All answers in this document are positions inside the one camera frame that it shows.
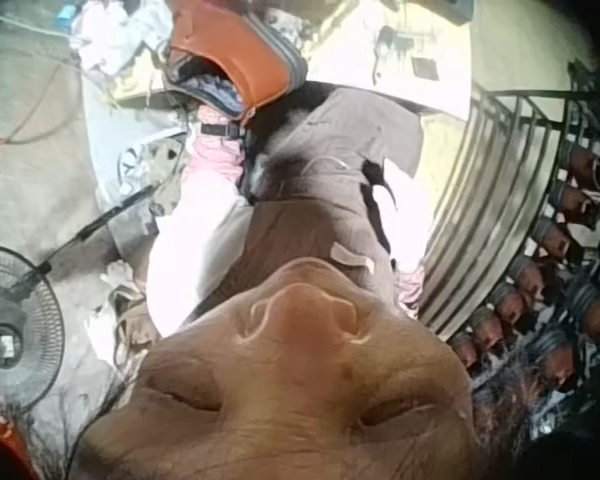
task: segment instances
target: nose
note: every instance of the nose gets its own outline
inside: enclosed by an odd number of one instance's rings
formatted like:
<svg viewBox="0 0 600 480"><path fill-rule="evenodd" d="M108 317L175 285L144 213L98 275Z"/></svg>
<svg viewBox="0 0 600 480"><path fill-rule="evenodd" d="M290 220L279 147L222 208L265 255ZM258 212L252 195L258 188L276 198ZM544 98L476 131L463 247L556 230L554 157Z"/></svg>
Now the nose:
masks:
<svg viewBox="0 0 600 480"><path fill-rule="evenodd" d="M282 288L251 309L254 336L294 350L320 351L358 332L355 306L308 283Z"/></svg>

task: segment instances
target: electric cable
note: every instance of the electric cable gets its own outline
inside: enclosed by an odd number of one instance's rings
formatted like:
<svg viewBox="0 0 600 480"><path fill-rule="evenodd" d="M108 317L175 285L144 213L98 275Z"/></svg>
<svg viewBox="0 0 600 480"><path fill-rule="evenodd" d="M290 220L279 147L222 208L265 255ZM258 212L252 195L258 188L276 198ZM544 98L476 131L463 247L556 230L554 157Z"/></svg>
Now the electric cable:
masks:
<svg viewBox="0 0 600 480"><path fill-rule="evenodd" d="M47 81L47 84L44 87L44 90L38 96L38 99L34 102L32 107L29 109L29 111L23 117L23 119L20 121L20 123L13 129L13 131L9 135L7 135L6 137L0 137L0 145L4 145L7 143L11 143L12 145L18 144L17 143L18 141L14 140L13 137L15 137L20 132L20 130L22 130L24 128L24 126L29 122L29 120L31 120L33 115L38 111L38 108L40 107L40 105L42 105L42 101L46 98L47 93L49 93L51 85L53 84L53 82L56 78L56 75L60 71L60 67L61 67L61 65L56 65L56 68L53 69L53 72L51 73L51 76L49 77L49 80Z"/></svg>
<svg viewBox="0 0 600 480"><path fill-rule="evenodd" d="M69 111L69 114L61 122L58 122L58 124L55 127L51 128L51 129L49 129L47 131L44 131L42 133L36 134L34 136L28 137L28 138L23 138L23 139L16 139L16 138L14 138L15 135L17 135L22 130L22 128L24 128L24 126L31 119L31 117L33 116L33 114L35 113L35 111L41 105L42 100L46 97L46 94L49 91L49 87L50 87L50 85L52 83L52 80L54 79L55 75L57 75L60 67L65 67L65 68L72 69L72 70L76 71L77 73L79 73L80 75L82 75L84 78L86 78L88 81L90 81L93 85L95 85L96 88L98 90L100 90L101 93L103 93L104 95L106 95L107 98L108 98L108 100L115 107L120 108L119 104L115 101L115 99L113 99L113 97L111 96L111 94L108 91L106 91L94 79L92 79L89 75L87 75L87 73L84 70L82 70L80 67L74 65L70 61L70 59L60 59L60 58L53 57L53 56L50 56L50 55L40 54L40 53L37 53L37 52L31 52L31 51L25 51L25 50L13 48L13 47L2 47L2 46L0 46L0 51L1 52L16 53L16 54L20 54L20 55L28 56L28 57L41 57L41 58L44 58L46 60L49 60L49 61L52 61L52 62L55 62L55 63L58 64L57 67L56 67L56 69L54 69L54 72L52 73L51 78L47 82L47 86L45 87L45 89L42 92L42 94L38 97L38 100L34 104L33 108L29 111L29 113L18 124L18 126L16 127L16 129L14 129L14 131L11 134L9 134L7 137L0 137L0 146L1 145L26 145L26 144L35 143L37 141L43 140L45 138L48 138L48 137L54 135L55 133L57 133L58 131L62 130L63 128L65 128L73 120L73 118L78 114L80 102L81 102L81 99L82 99L82 96L81 96L81 93L80 93L79 89L78 89L78 93L76 95L76 99L73 102L73 106L72 106L72 108Z"/></svg>

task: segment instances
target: pink clothing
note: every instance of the pink clothing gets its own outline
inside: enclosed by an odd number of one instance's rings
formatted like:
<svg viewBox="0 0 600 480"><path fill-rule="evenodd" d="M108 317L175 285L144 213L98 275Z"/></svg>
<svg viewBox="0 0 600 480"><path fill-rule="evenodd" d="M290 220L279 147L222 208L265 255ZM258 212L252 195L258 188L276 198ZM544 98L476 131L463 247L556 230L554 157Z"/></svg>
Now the pink clothing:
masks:
<svg viewBox="0 0 600 480"><path fill-rule="evenodd" d="M213 125L227 125L230 120L206 105L198 109L198 120ZM244 153L240 140L198 133L192 144L187 145L191 159L182 173L182 182L200 170L213 170L233 184L237 184L242 176Z"/></svg>

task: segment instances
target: cloth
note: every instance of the cloth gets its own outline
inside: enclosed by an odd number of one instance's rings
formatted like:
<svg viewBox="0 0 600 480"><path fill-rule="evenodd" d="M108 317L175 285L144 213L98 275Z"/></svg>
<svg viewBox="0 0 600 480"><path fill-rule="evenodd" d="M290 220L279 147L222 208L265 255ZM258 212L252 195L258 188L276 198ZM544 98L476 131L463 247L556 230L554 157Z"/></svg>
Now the cloth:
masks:
<svg viewBox="0 0 600 480"><path fill-rule="evenodd" d="M416 115L371 93L336 91L271 149L253 186L257 201L244 252L187 321L300 257L328 261L360 287L394 304L391 258L380 240L384 233L363 169L367 164L382 168L385 158L405 166L417 161L421 142ZM364 262L351 266L335 261L334 245L366 257L373 269Z"/></svg>
<svg viewBox="0 0 600 480"><path fill-rule="evenodd" d="M121 1L89 0L73 22L72 34L89 40L72 41L82 68L98 68L107 75L117 74L135 56L141 44L159 51L173 30L171 11L164 0L144 0L131 16Z"/></svg>
<svg viewBox="0 0 600 480"><path fill-rule="evenodd" d="M211 125L227 125L230 119L211 107L202 105L197 112L201 123ZM244 152L239 140L228 140L212 135L196 135L195 140L187 142L186 148L191 159L182 172L182 181L201 170L218 172L233 184L237 184L242 176Z"/></svg>
<svg viewBox="0 0 600 480"><path fill-rule="evenodd" d="M187 193L151 252L148 306L160 333L171 335L187 316L195 320L303 256L329 261L390 304L417 308L424 272L393 271L362 170L392 158L413 171L421 142L417 116L370 93L338 90L269 150L254 180L256 207L238 195L232 176L192 159ZM417 199L402 207L405 218L424 208Z"/></svg>

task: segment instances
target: concrete floor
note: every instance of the concrete floor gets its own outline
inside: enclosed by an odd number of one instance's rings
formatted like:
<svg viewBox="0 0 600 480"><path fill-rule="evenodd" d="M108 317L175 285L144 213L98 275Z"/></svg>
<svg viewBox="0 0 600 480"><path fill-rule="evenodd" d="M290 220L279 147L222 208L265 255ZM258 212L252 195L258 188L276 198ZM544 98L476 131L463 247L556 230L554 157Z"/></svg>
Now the concrete floor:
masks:
<svg viewBox="0 0 600 480"><path fill-rule="evenodd" d="M0 12L53 28L53 17L62 3L0 0ZM42 56L26 56L13 49ZM44 56L66 58L68 53L62 39L0 24L0 136L14 129L49 83L57 63ZM99 215L79 77L66 68L55 75L39 111L18 138L59 124L62 128L42 141L0 147L0 245L34 263ZM106 298L108 287L99 276L114 255L105 229L53 265L50 280L65 321L65 361L54 389L34 411L38 426L48 424L57 432L63 392L68 394L63 401L75 412L77 423L98 402L101 391L94 386L104 383L109 368L93 355L84 322ZM62 437L50 438L60 441Z"/></svg>
<svg viewBox="0 0 600 480"><path fill-rule="evenodd" d="M0 12L51 26L62 0L0 0ZM472 23L474 79L489 89L568 88L567 62L592 63L589 42L575 25L539 0L476 0ZM27 57L8 48L65 57L62 40L0 25L0 135L9 132L30 108L55 68L42 57ZM71 112L78 95L76 73L62 70L40 112L22 132L29 136L57 125ZM418 177L435 201L460 144L463 124L444 115L423 120L425 145ZM69 239L98 214L88 139L78 109L57 134L38 143L0 147L0 245L32 261ZM89 312L102 303L107 287L99 279L112 258L107 232L63 259L51 280L66 323L66 361L52 394L39 405L40 416L53 418L58 395L84 415L97 402L88 379L107 375L90 352L84 331Z"/></svg>

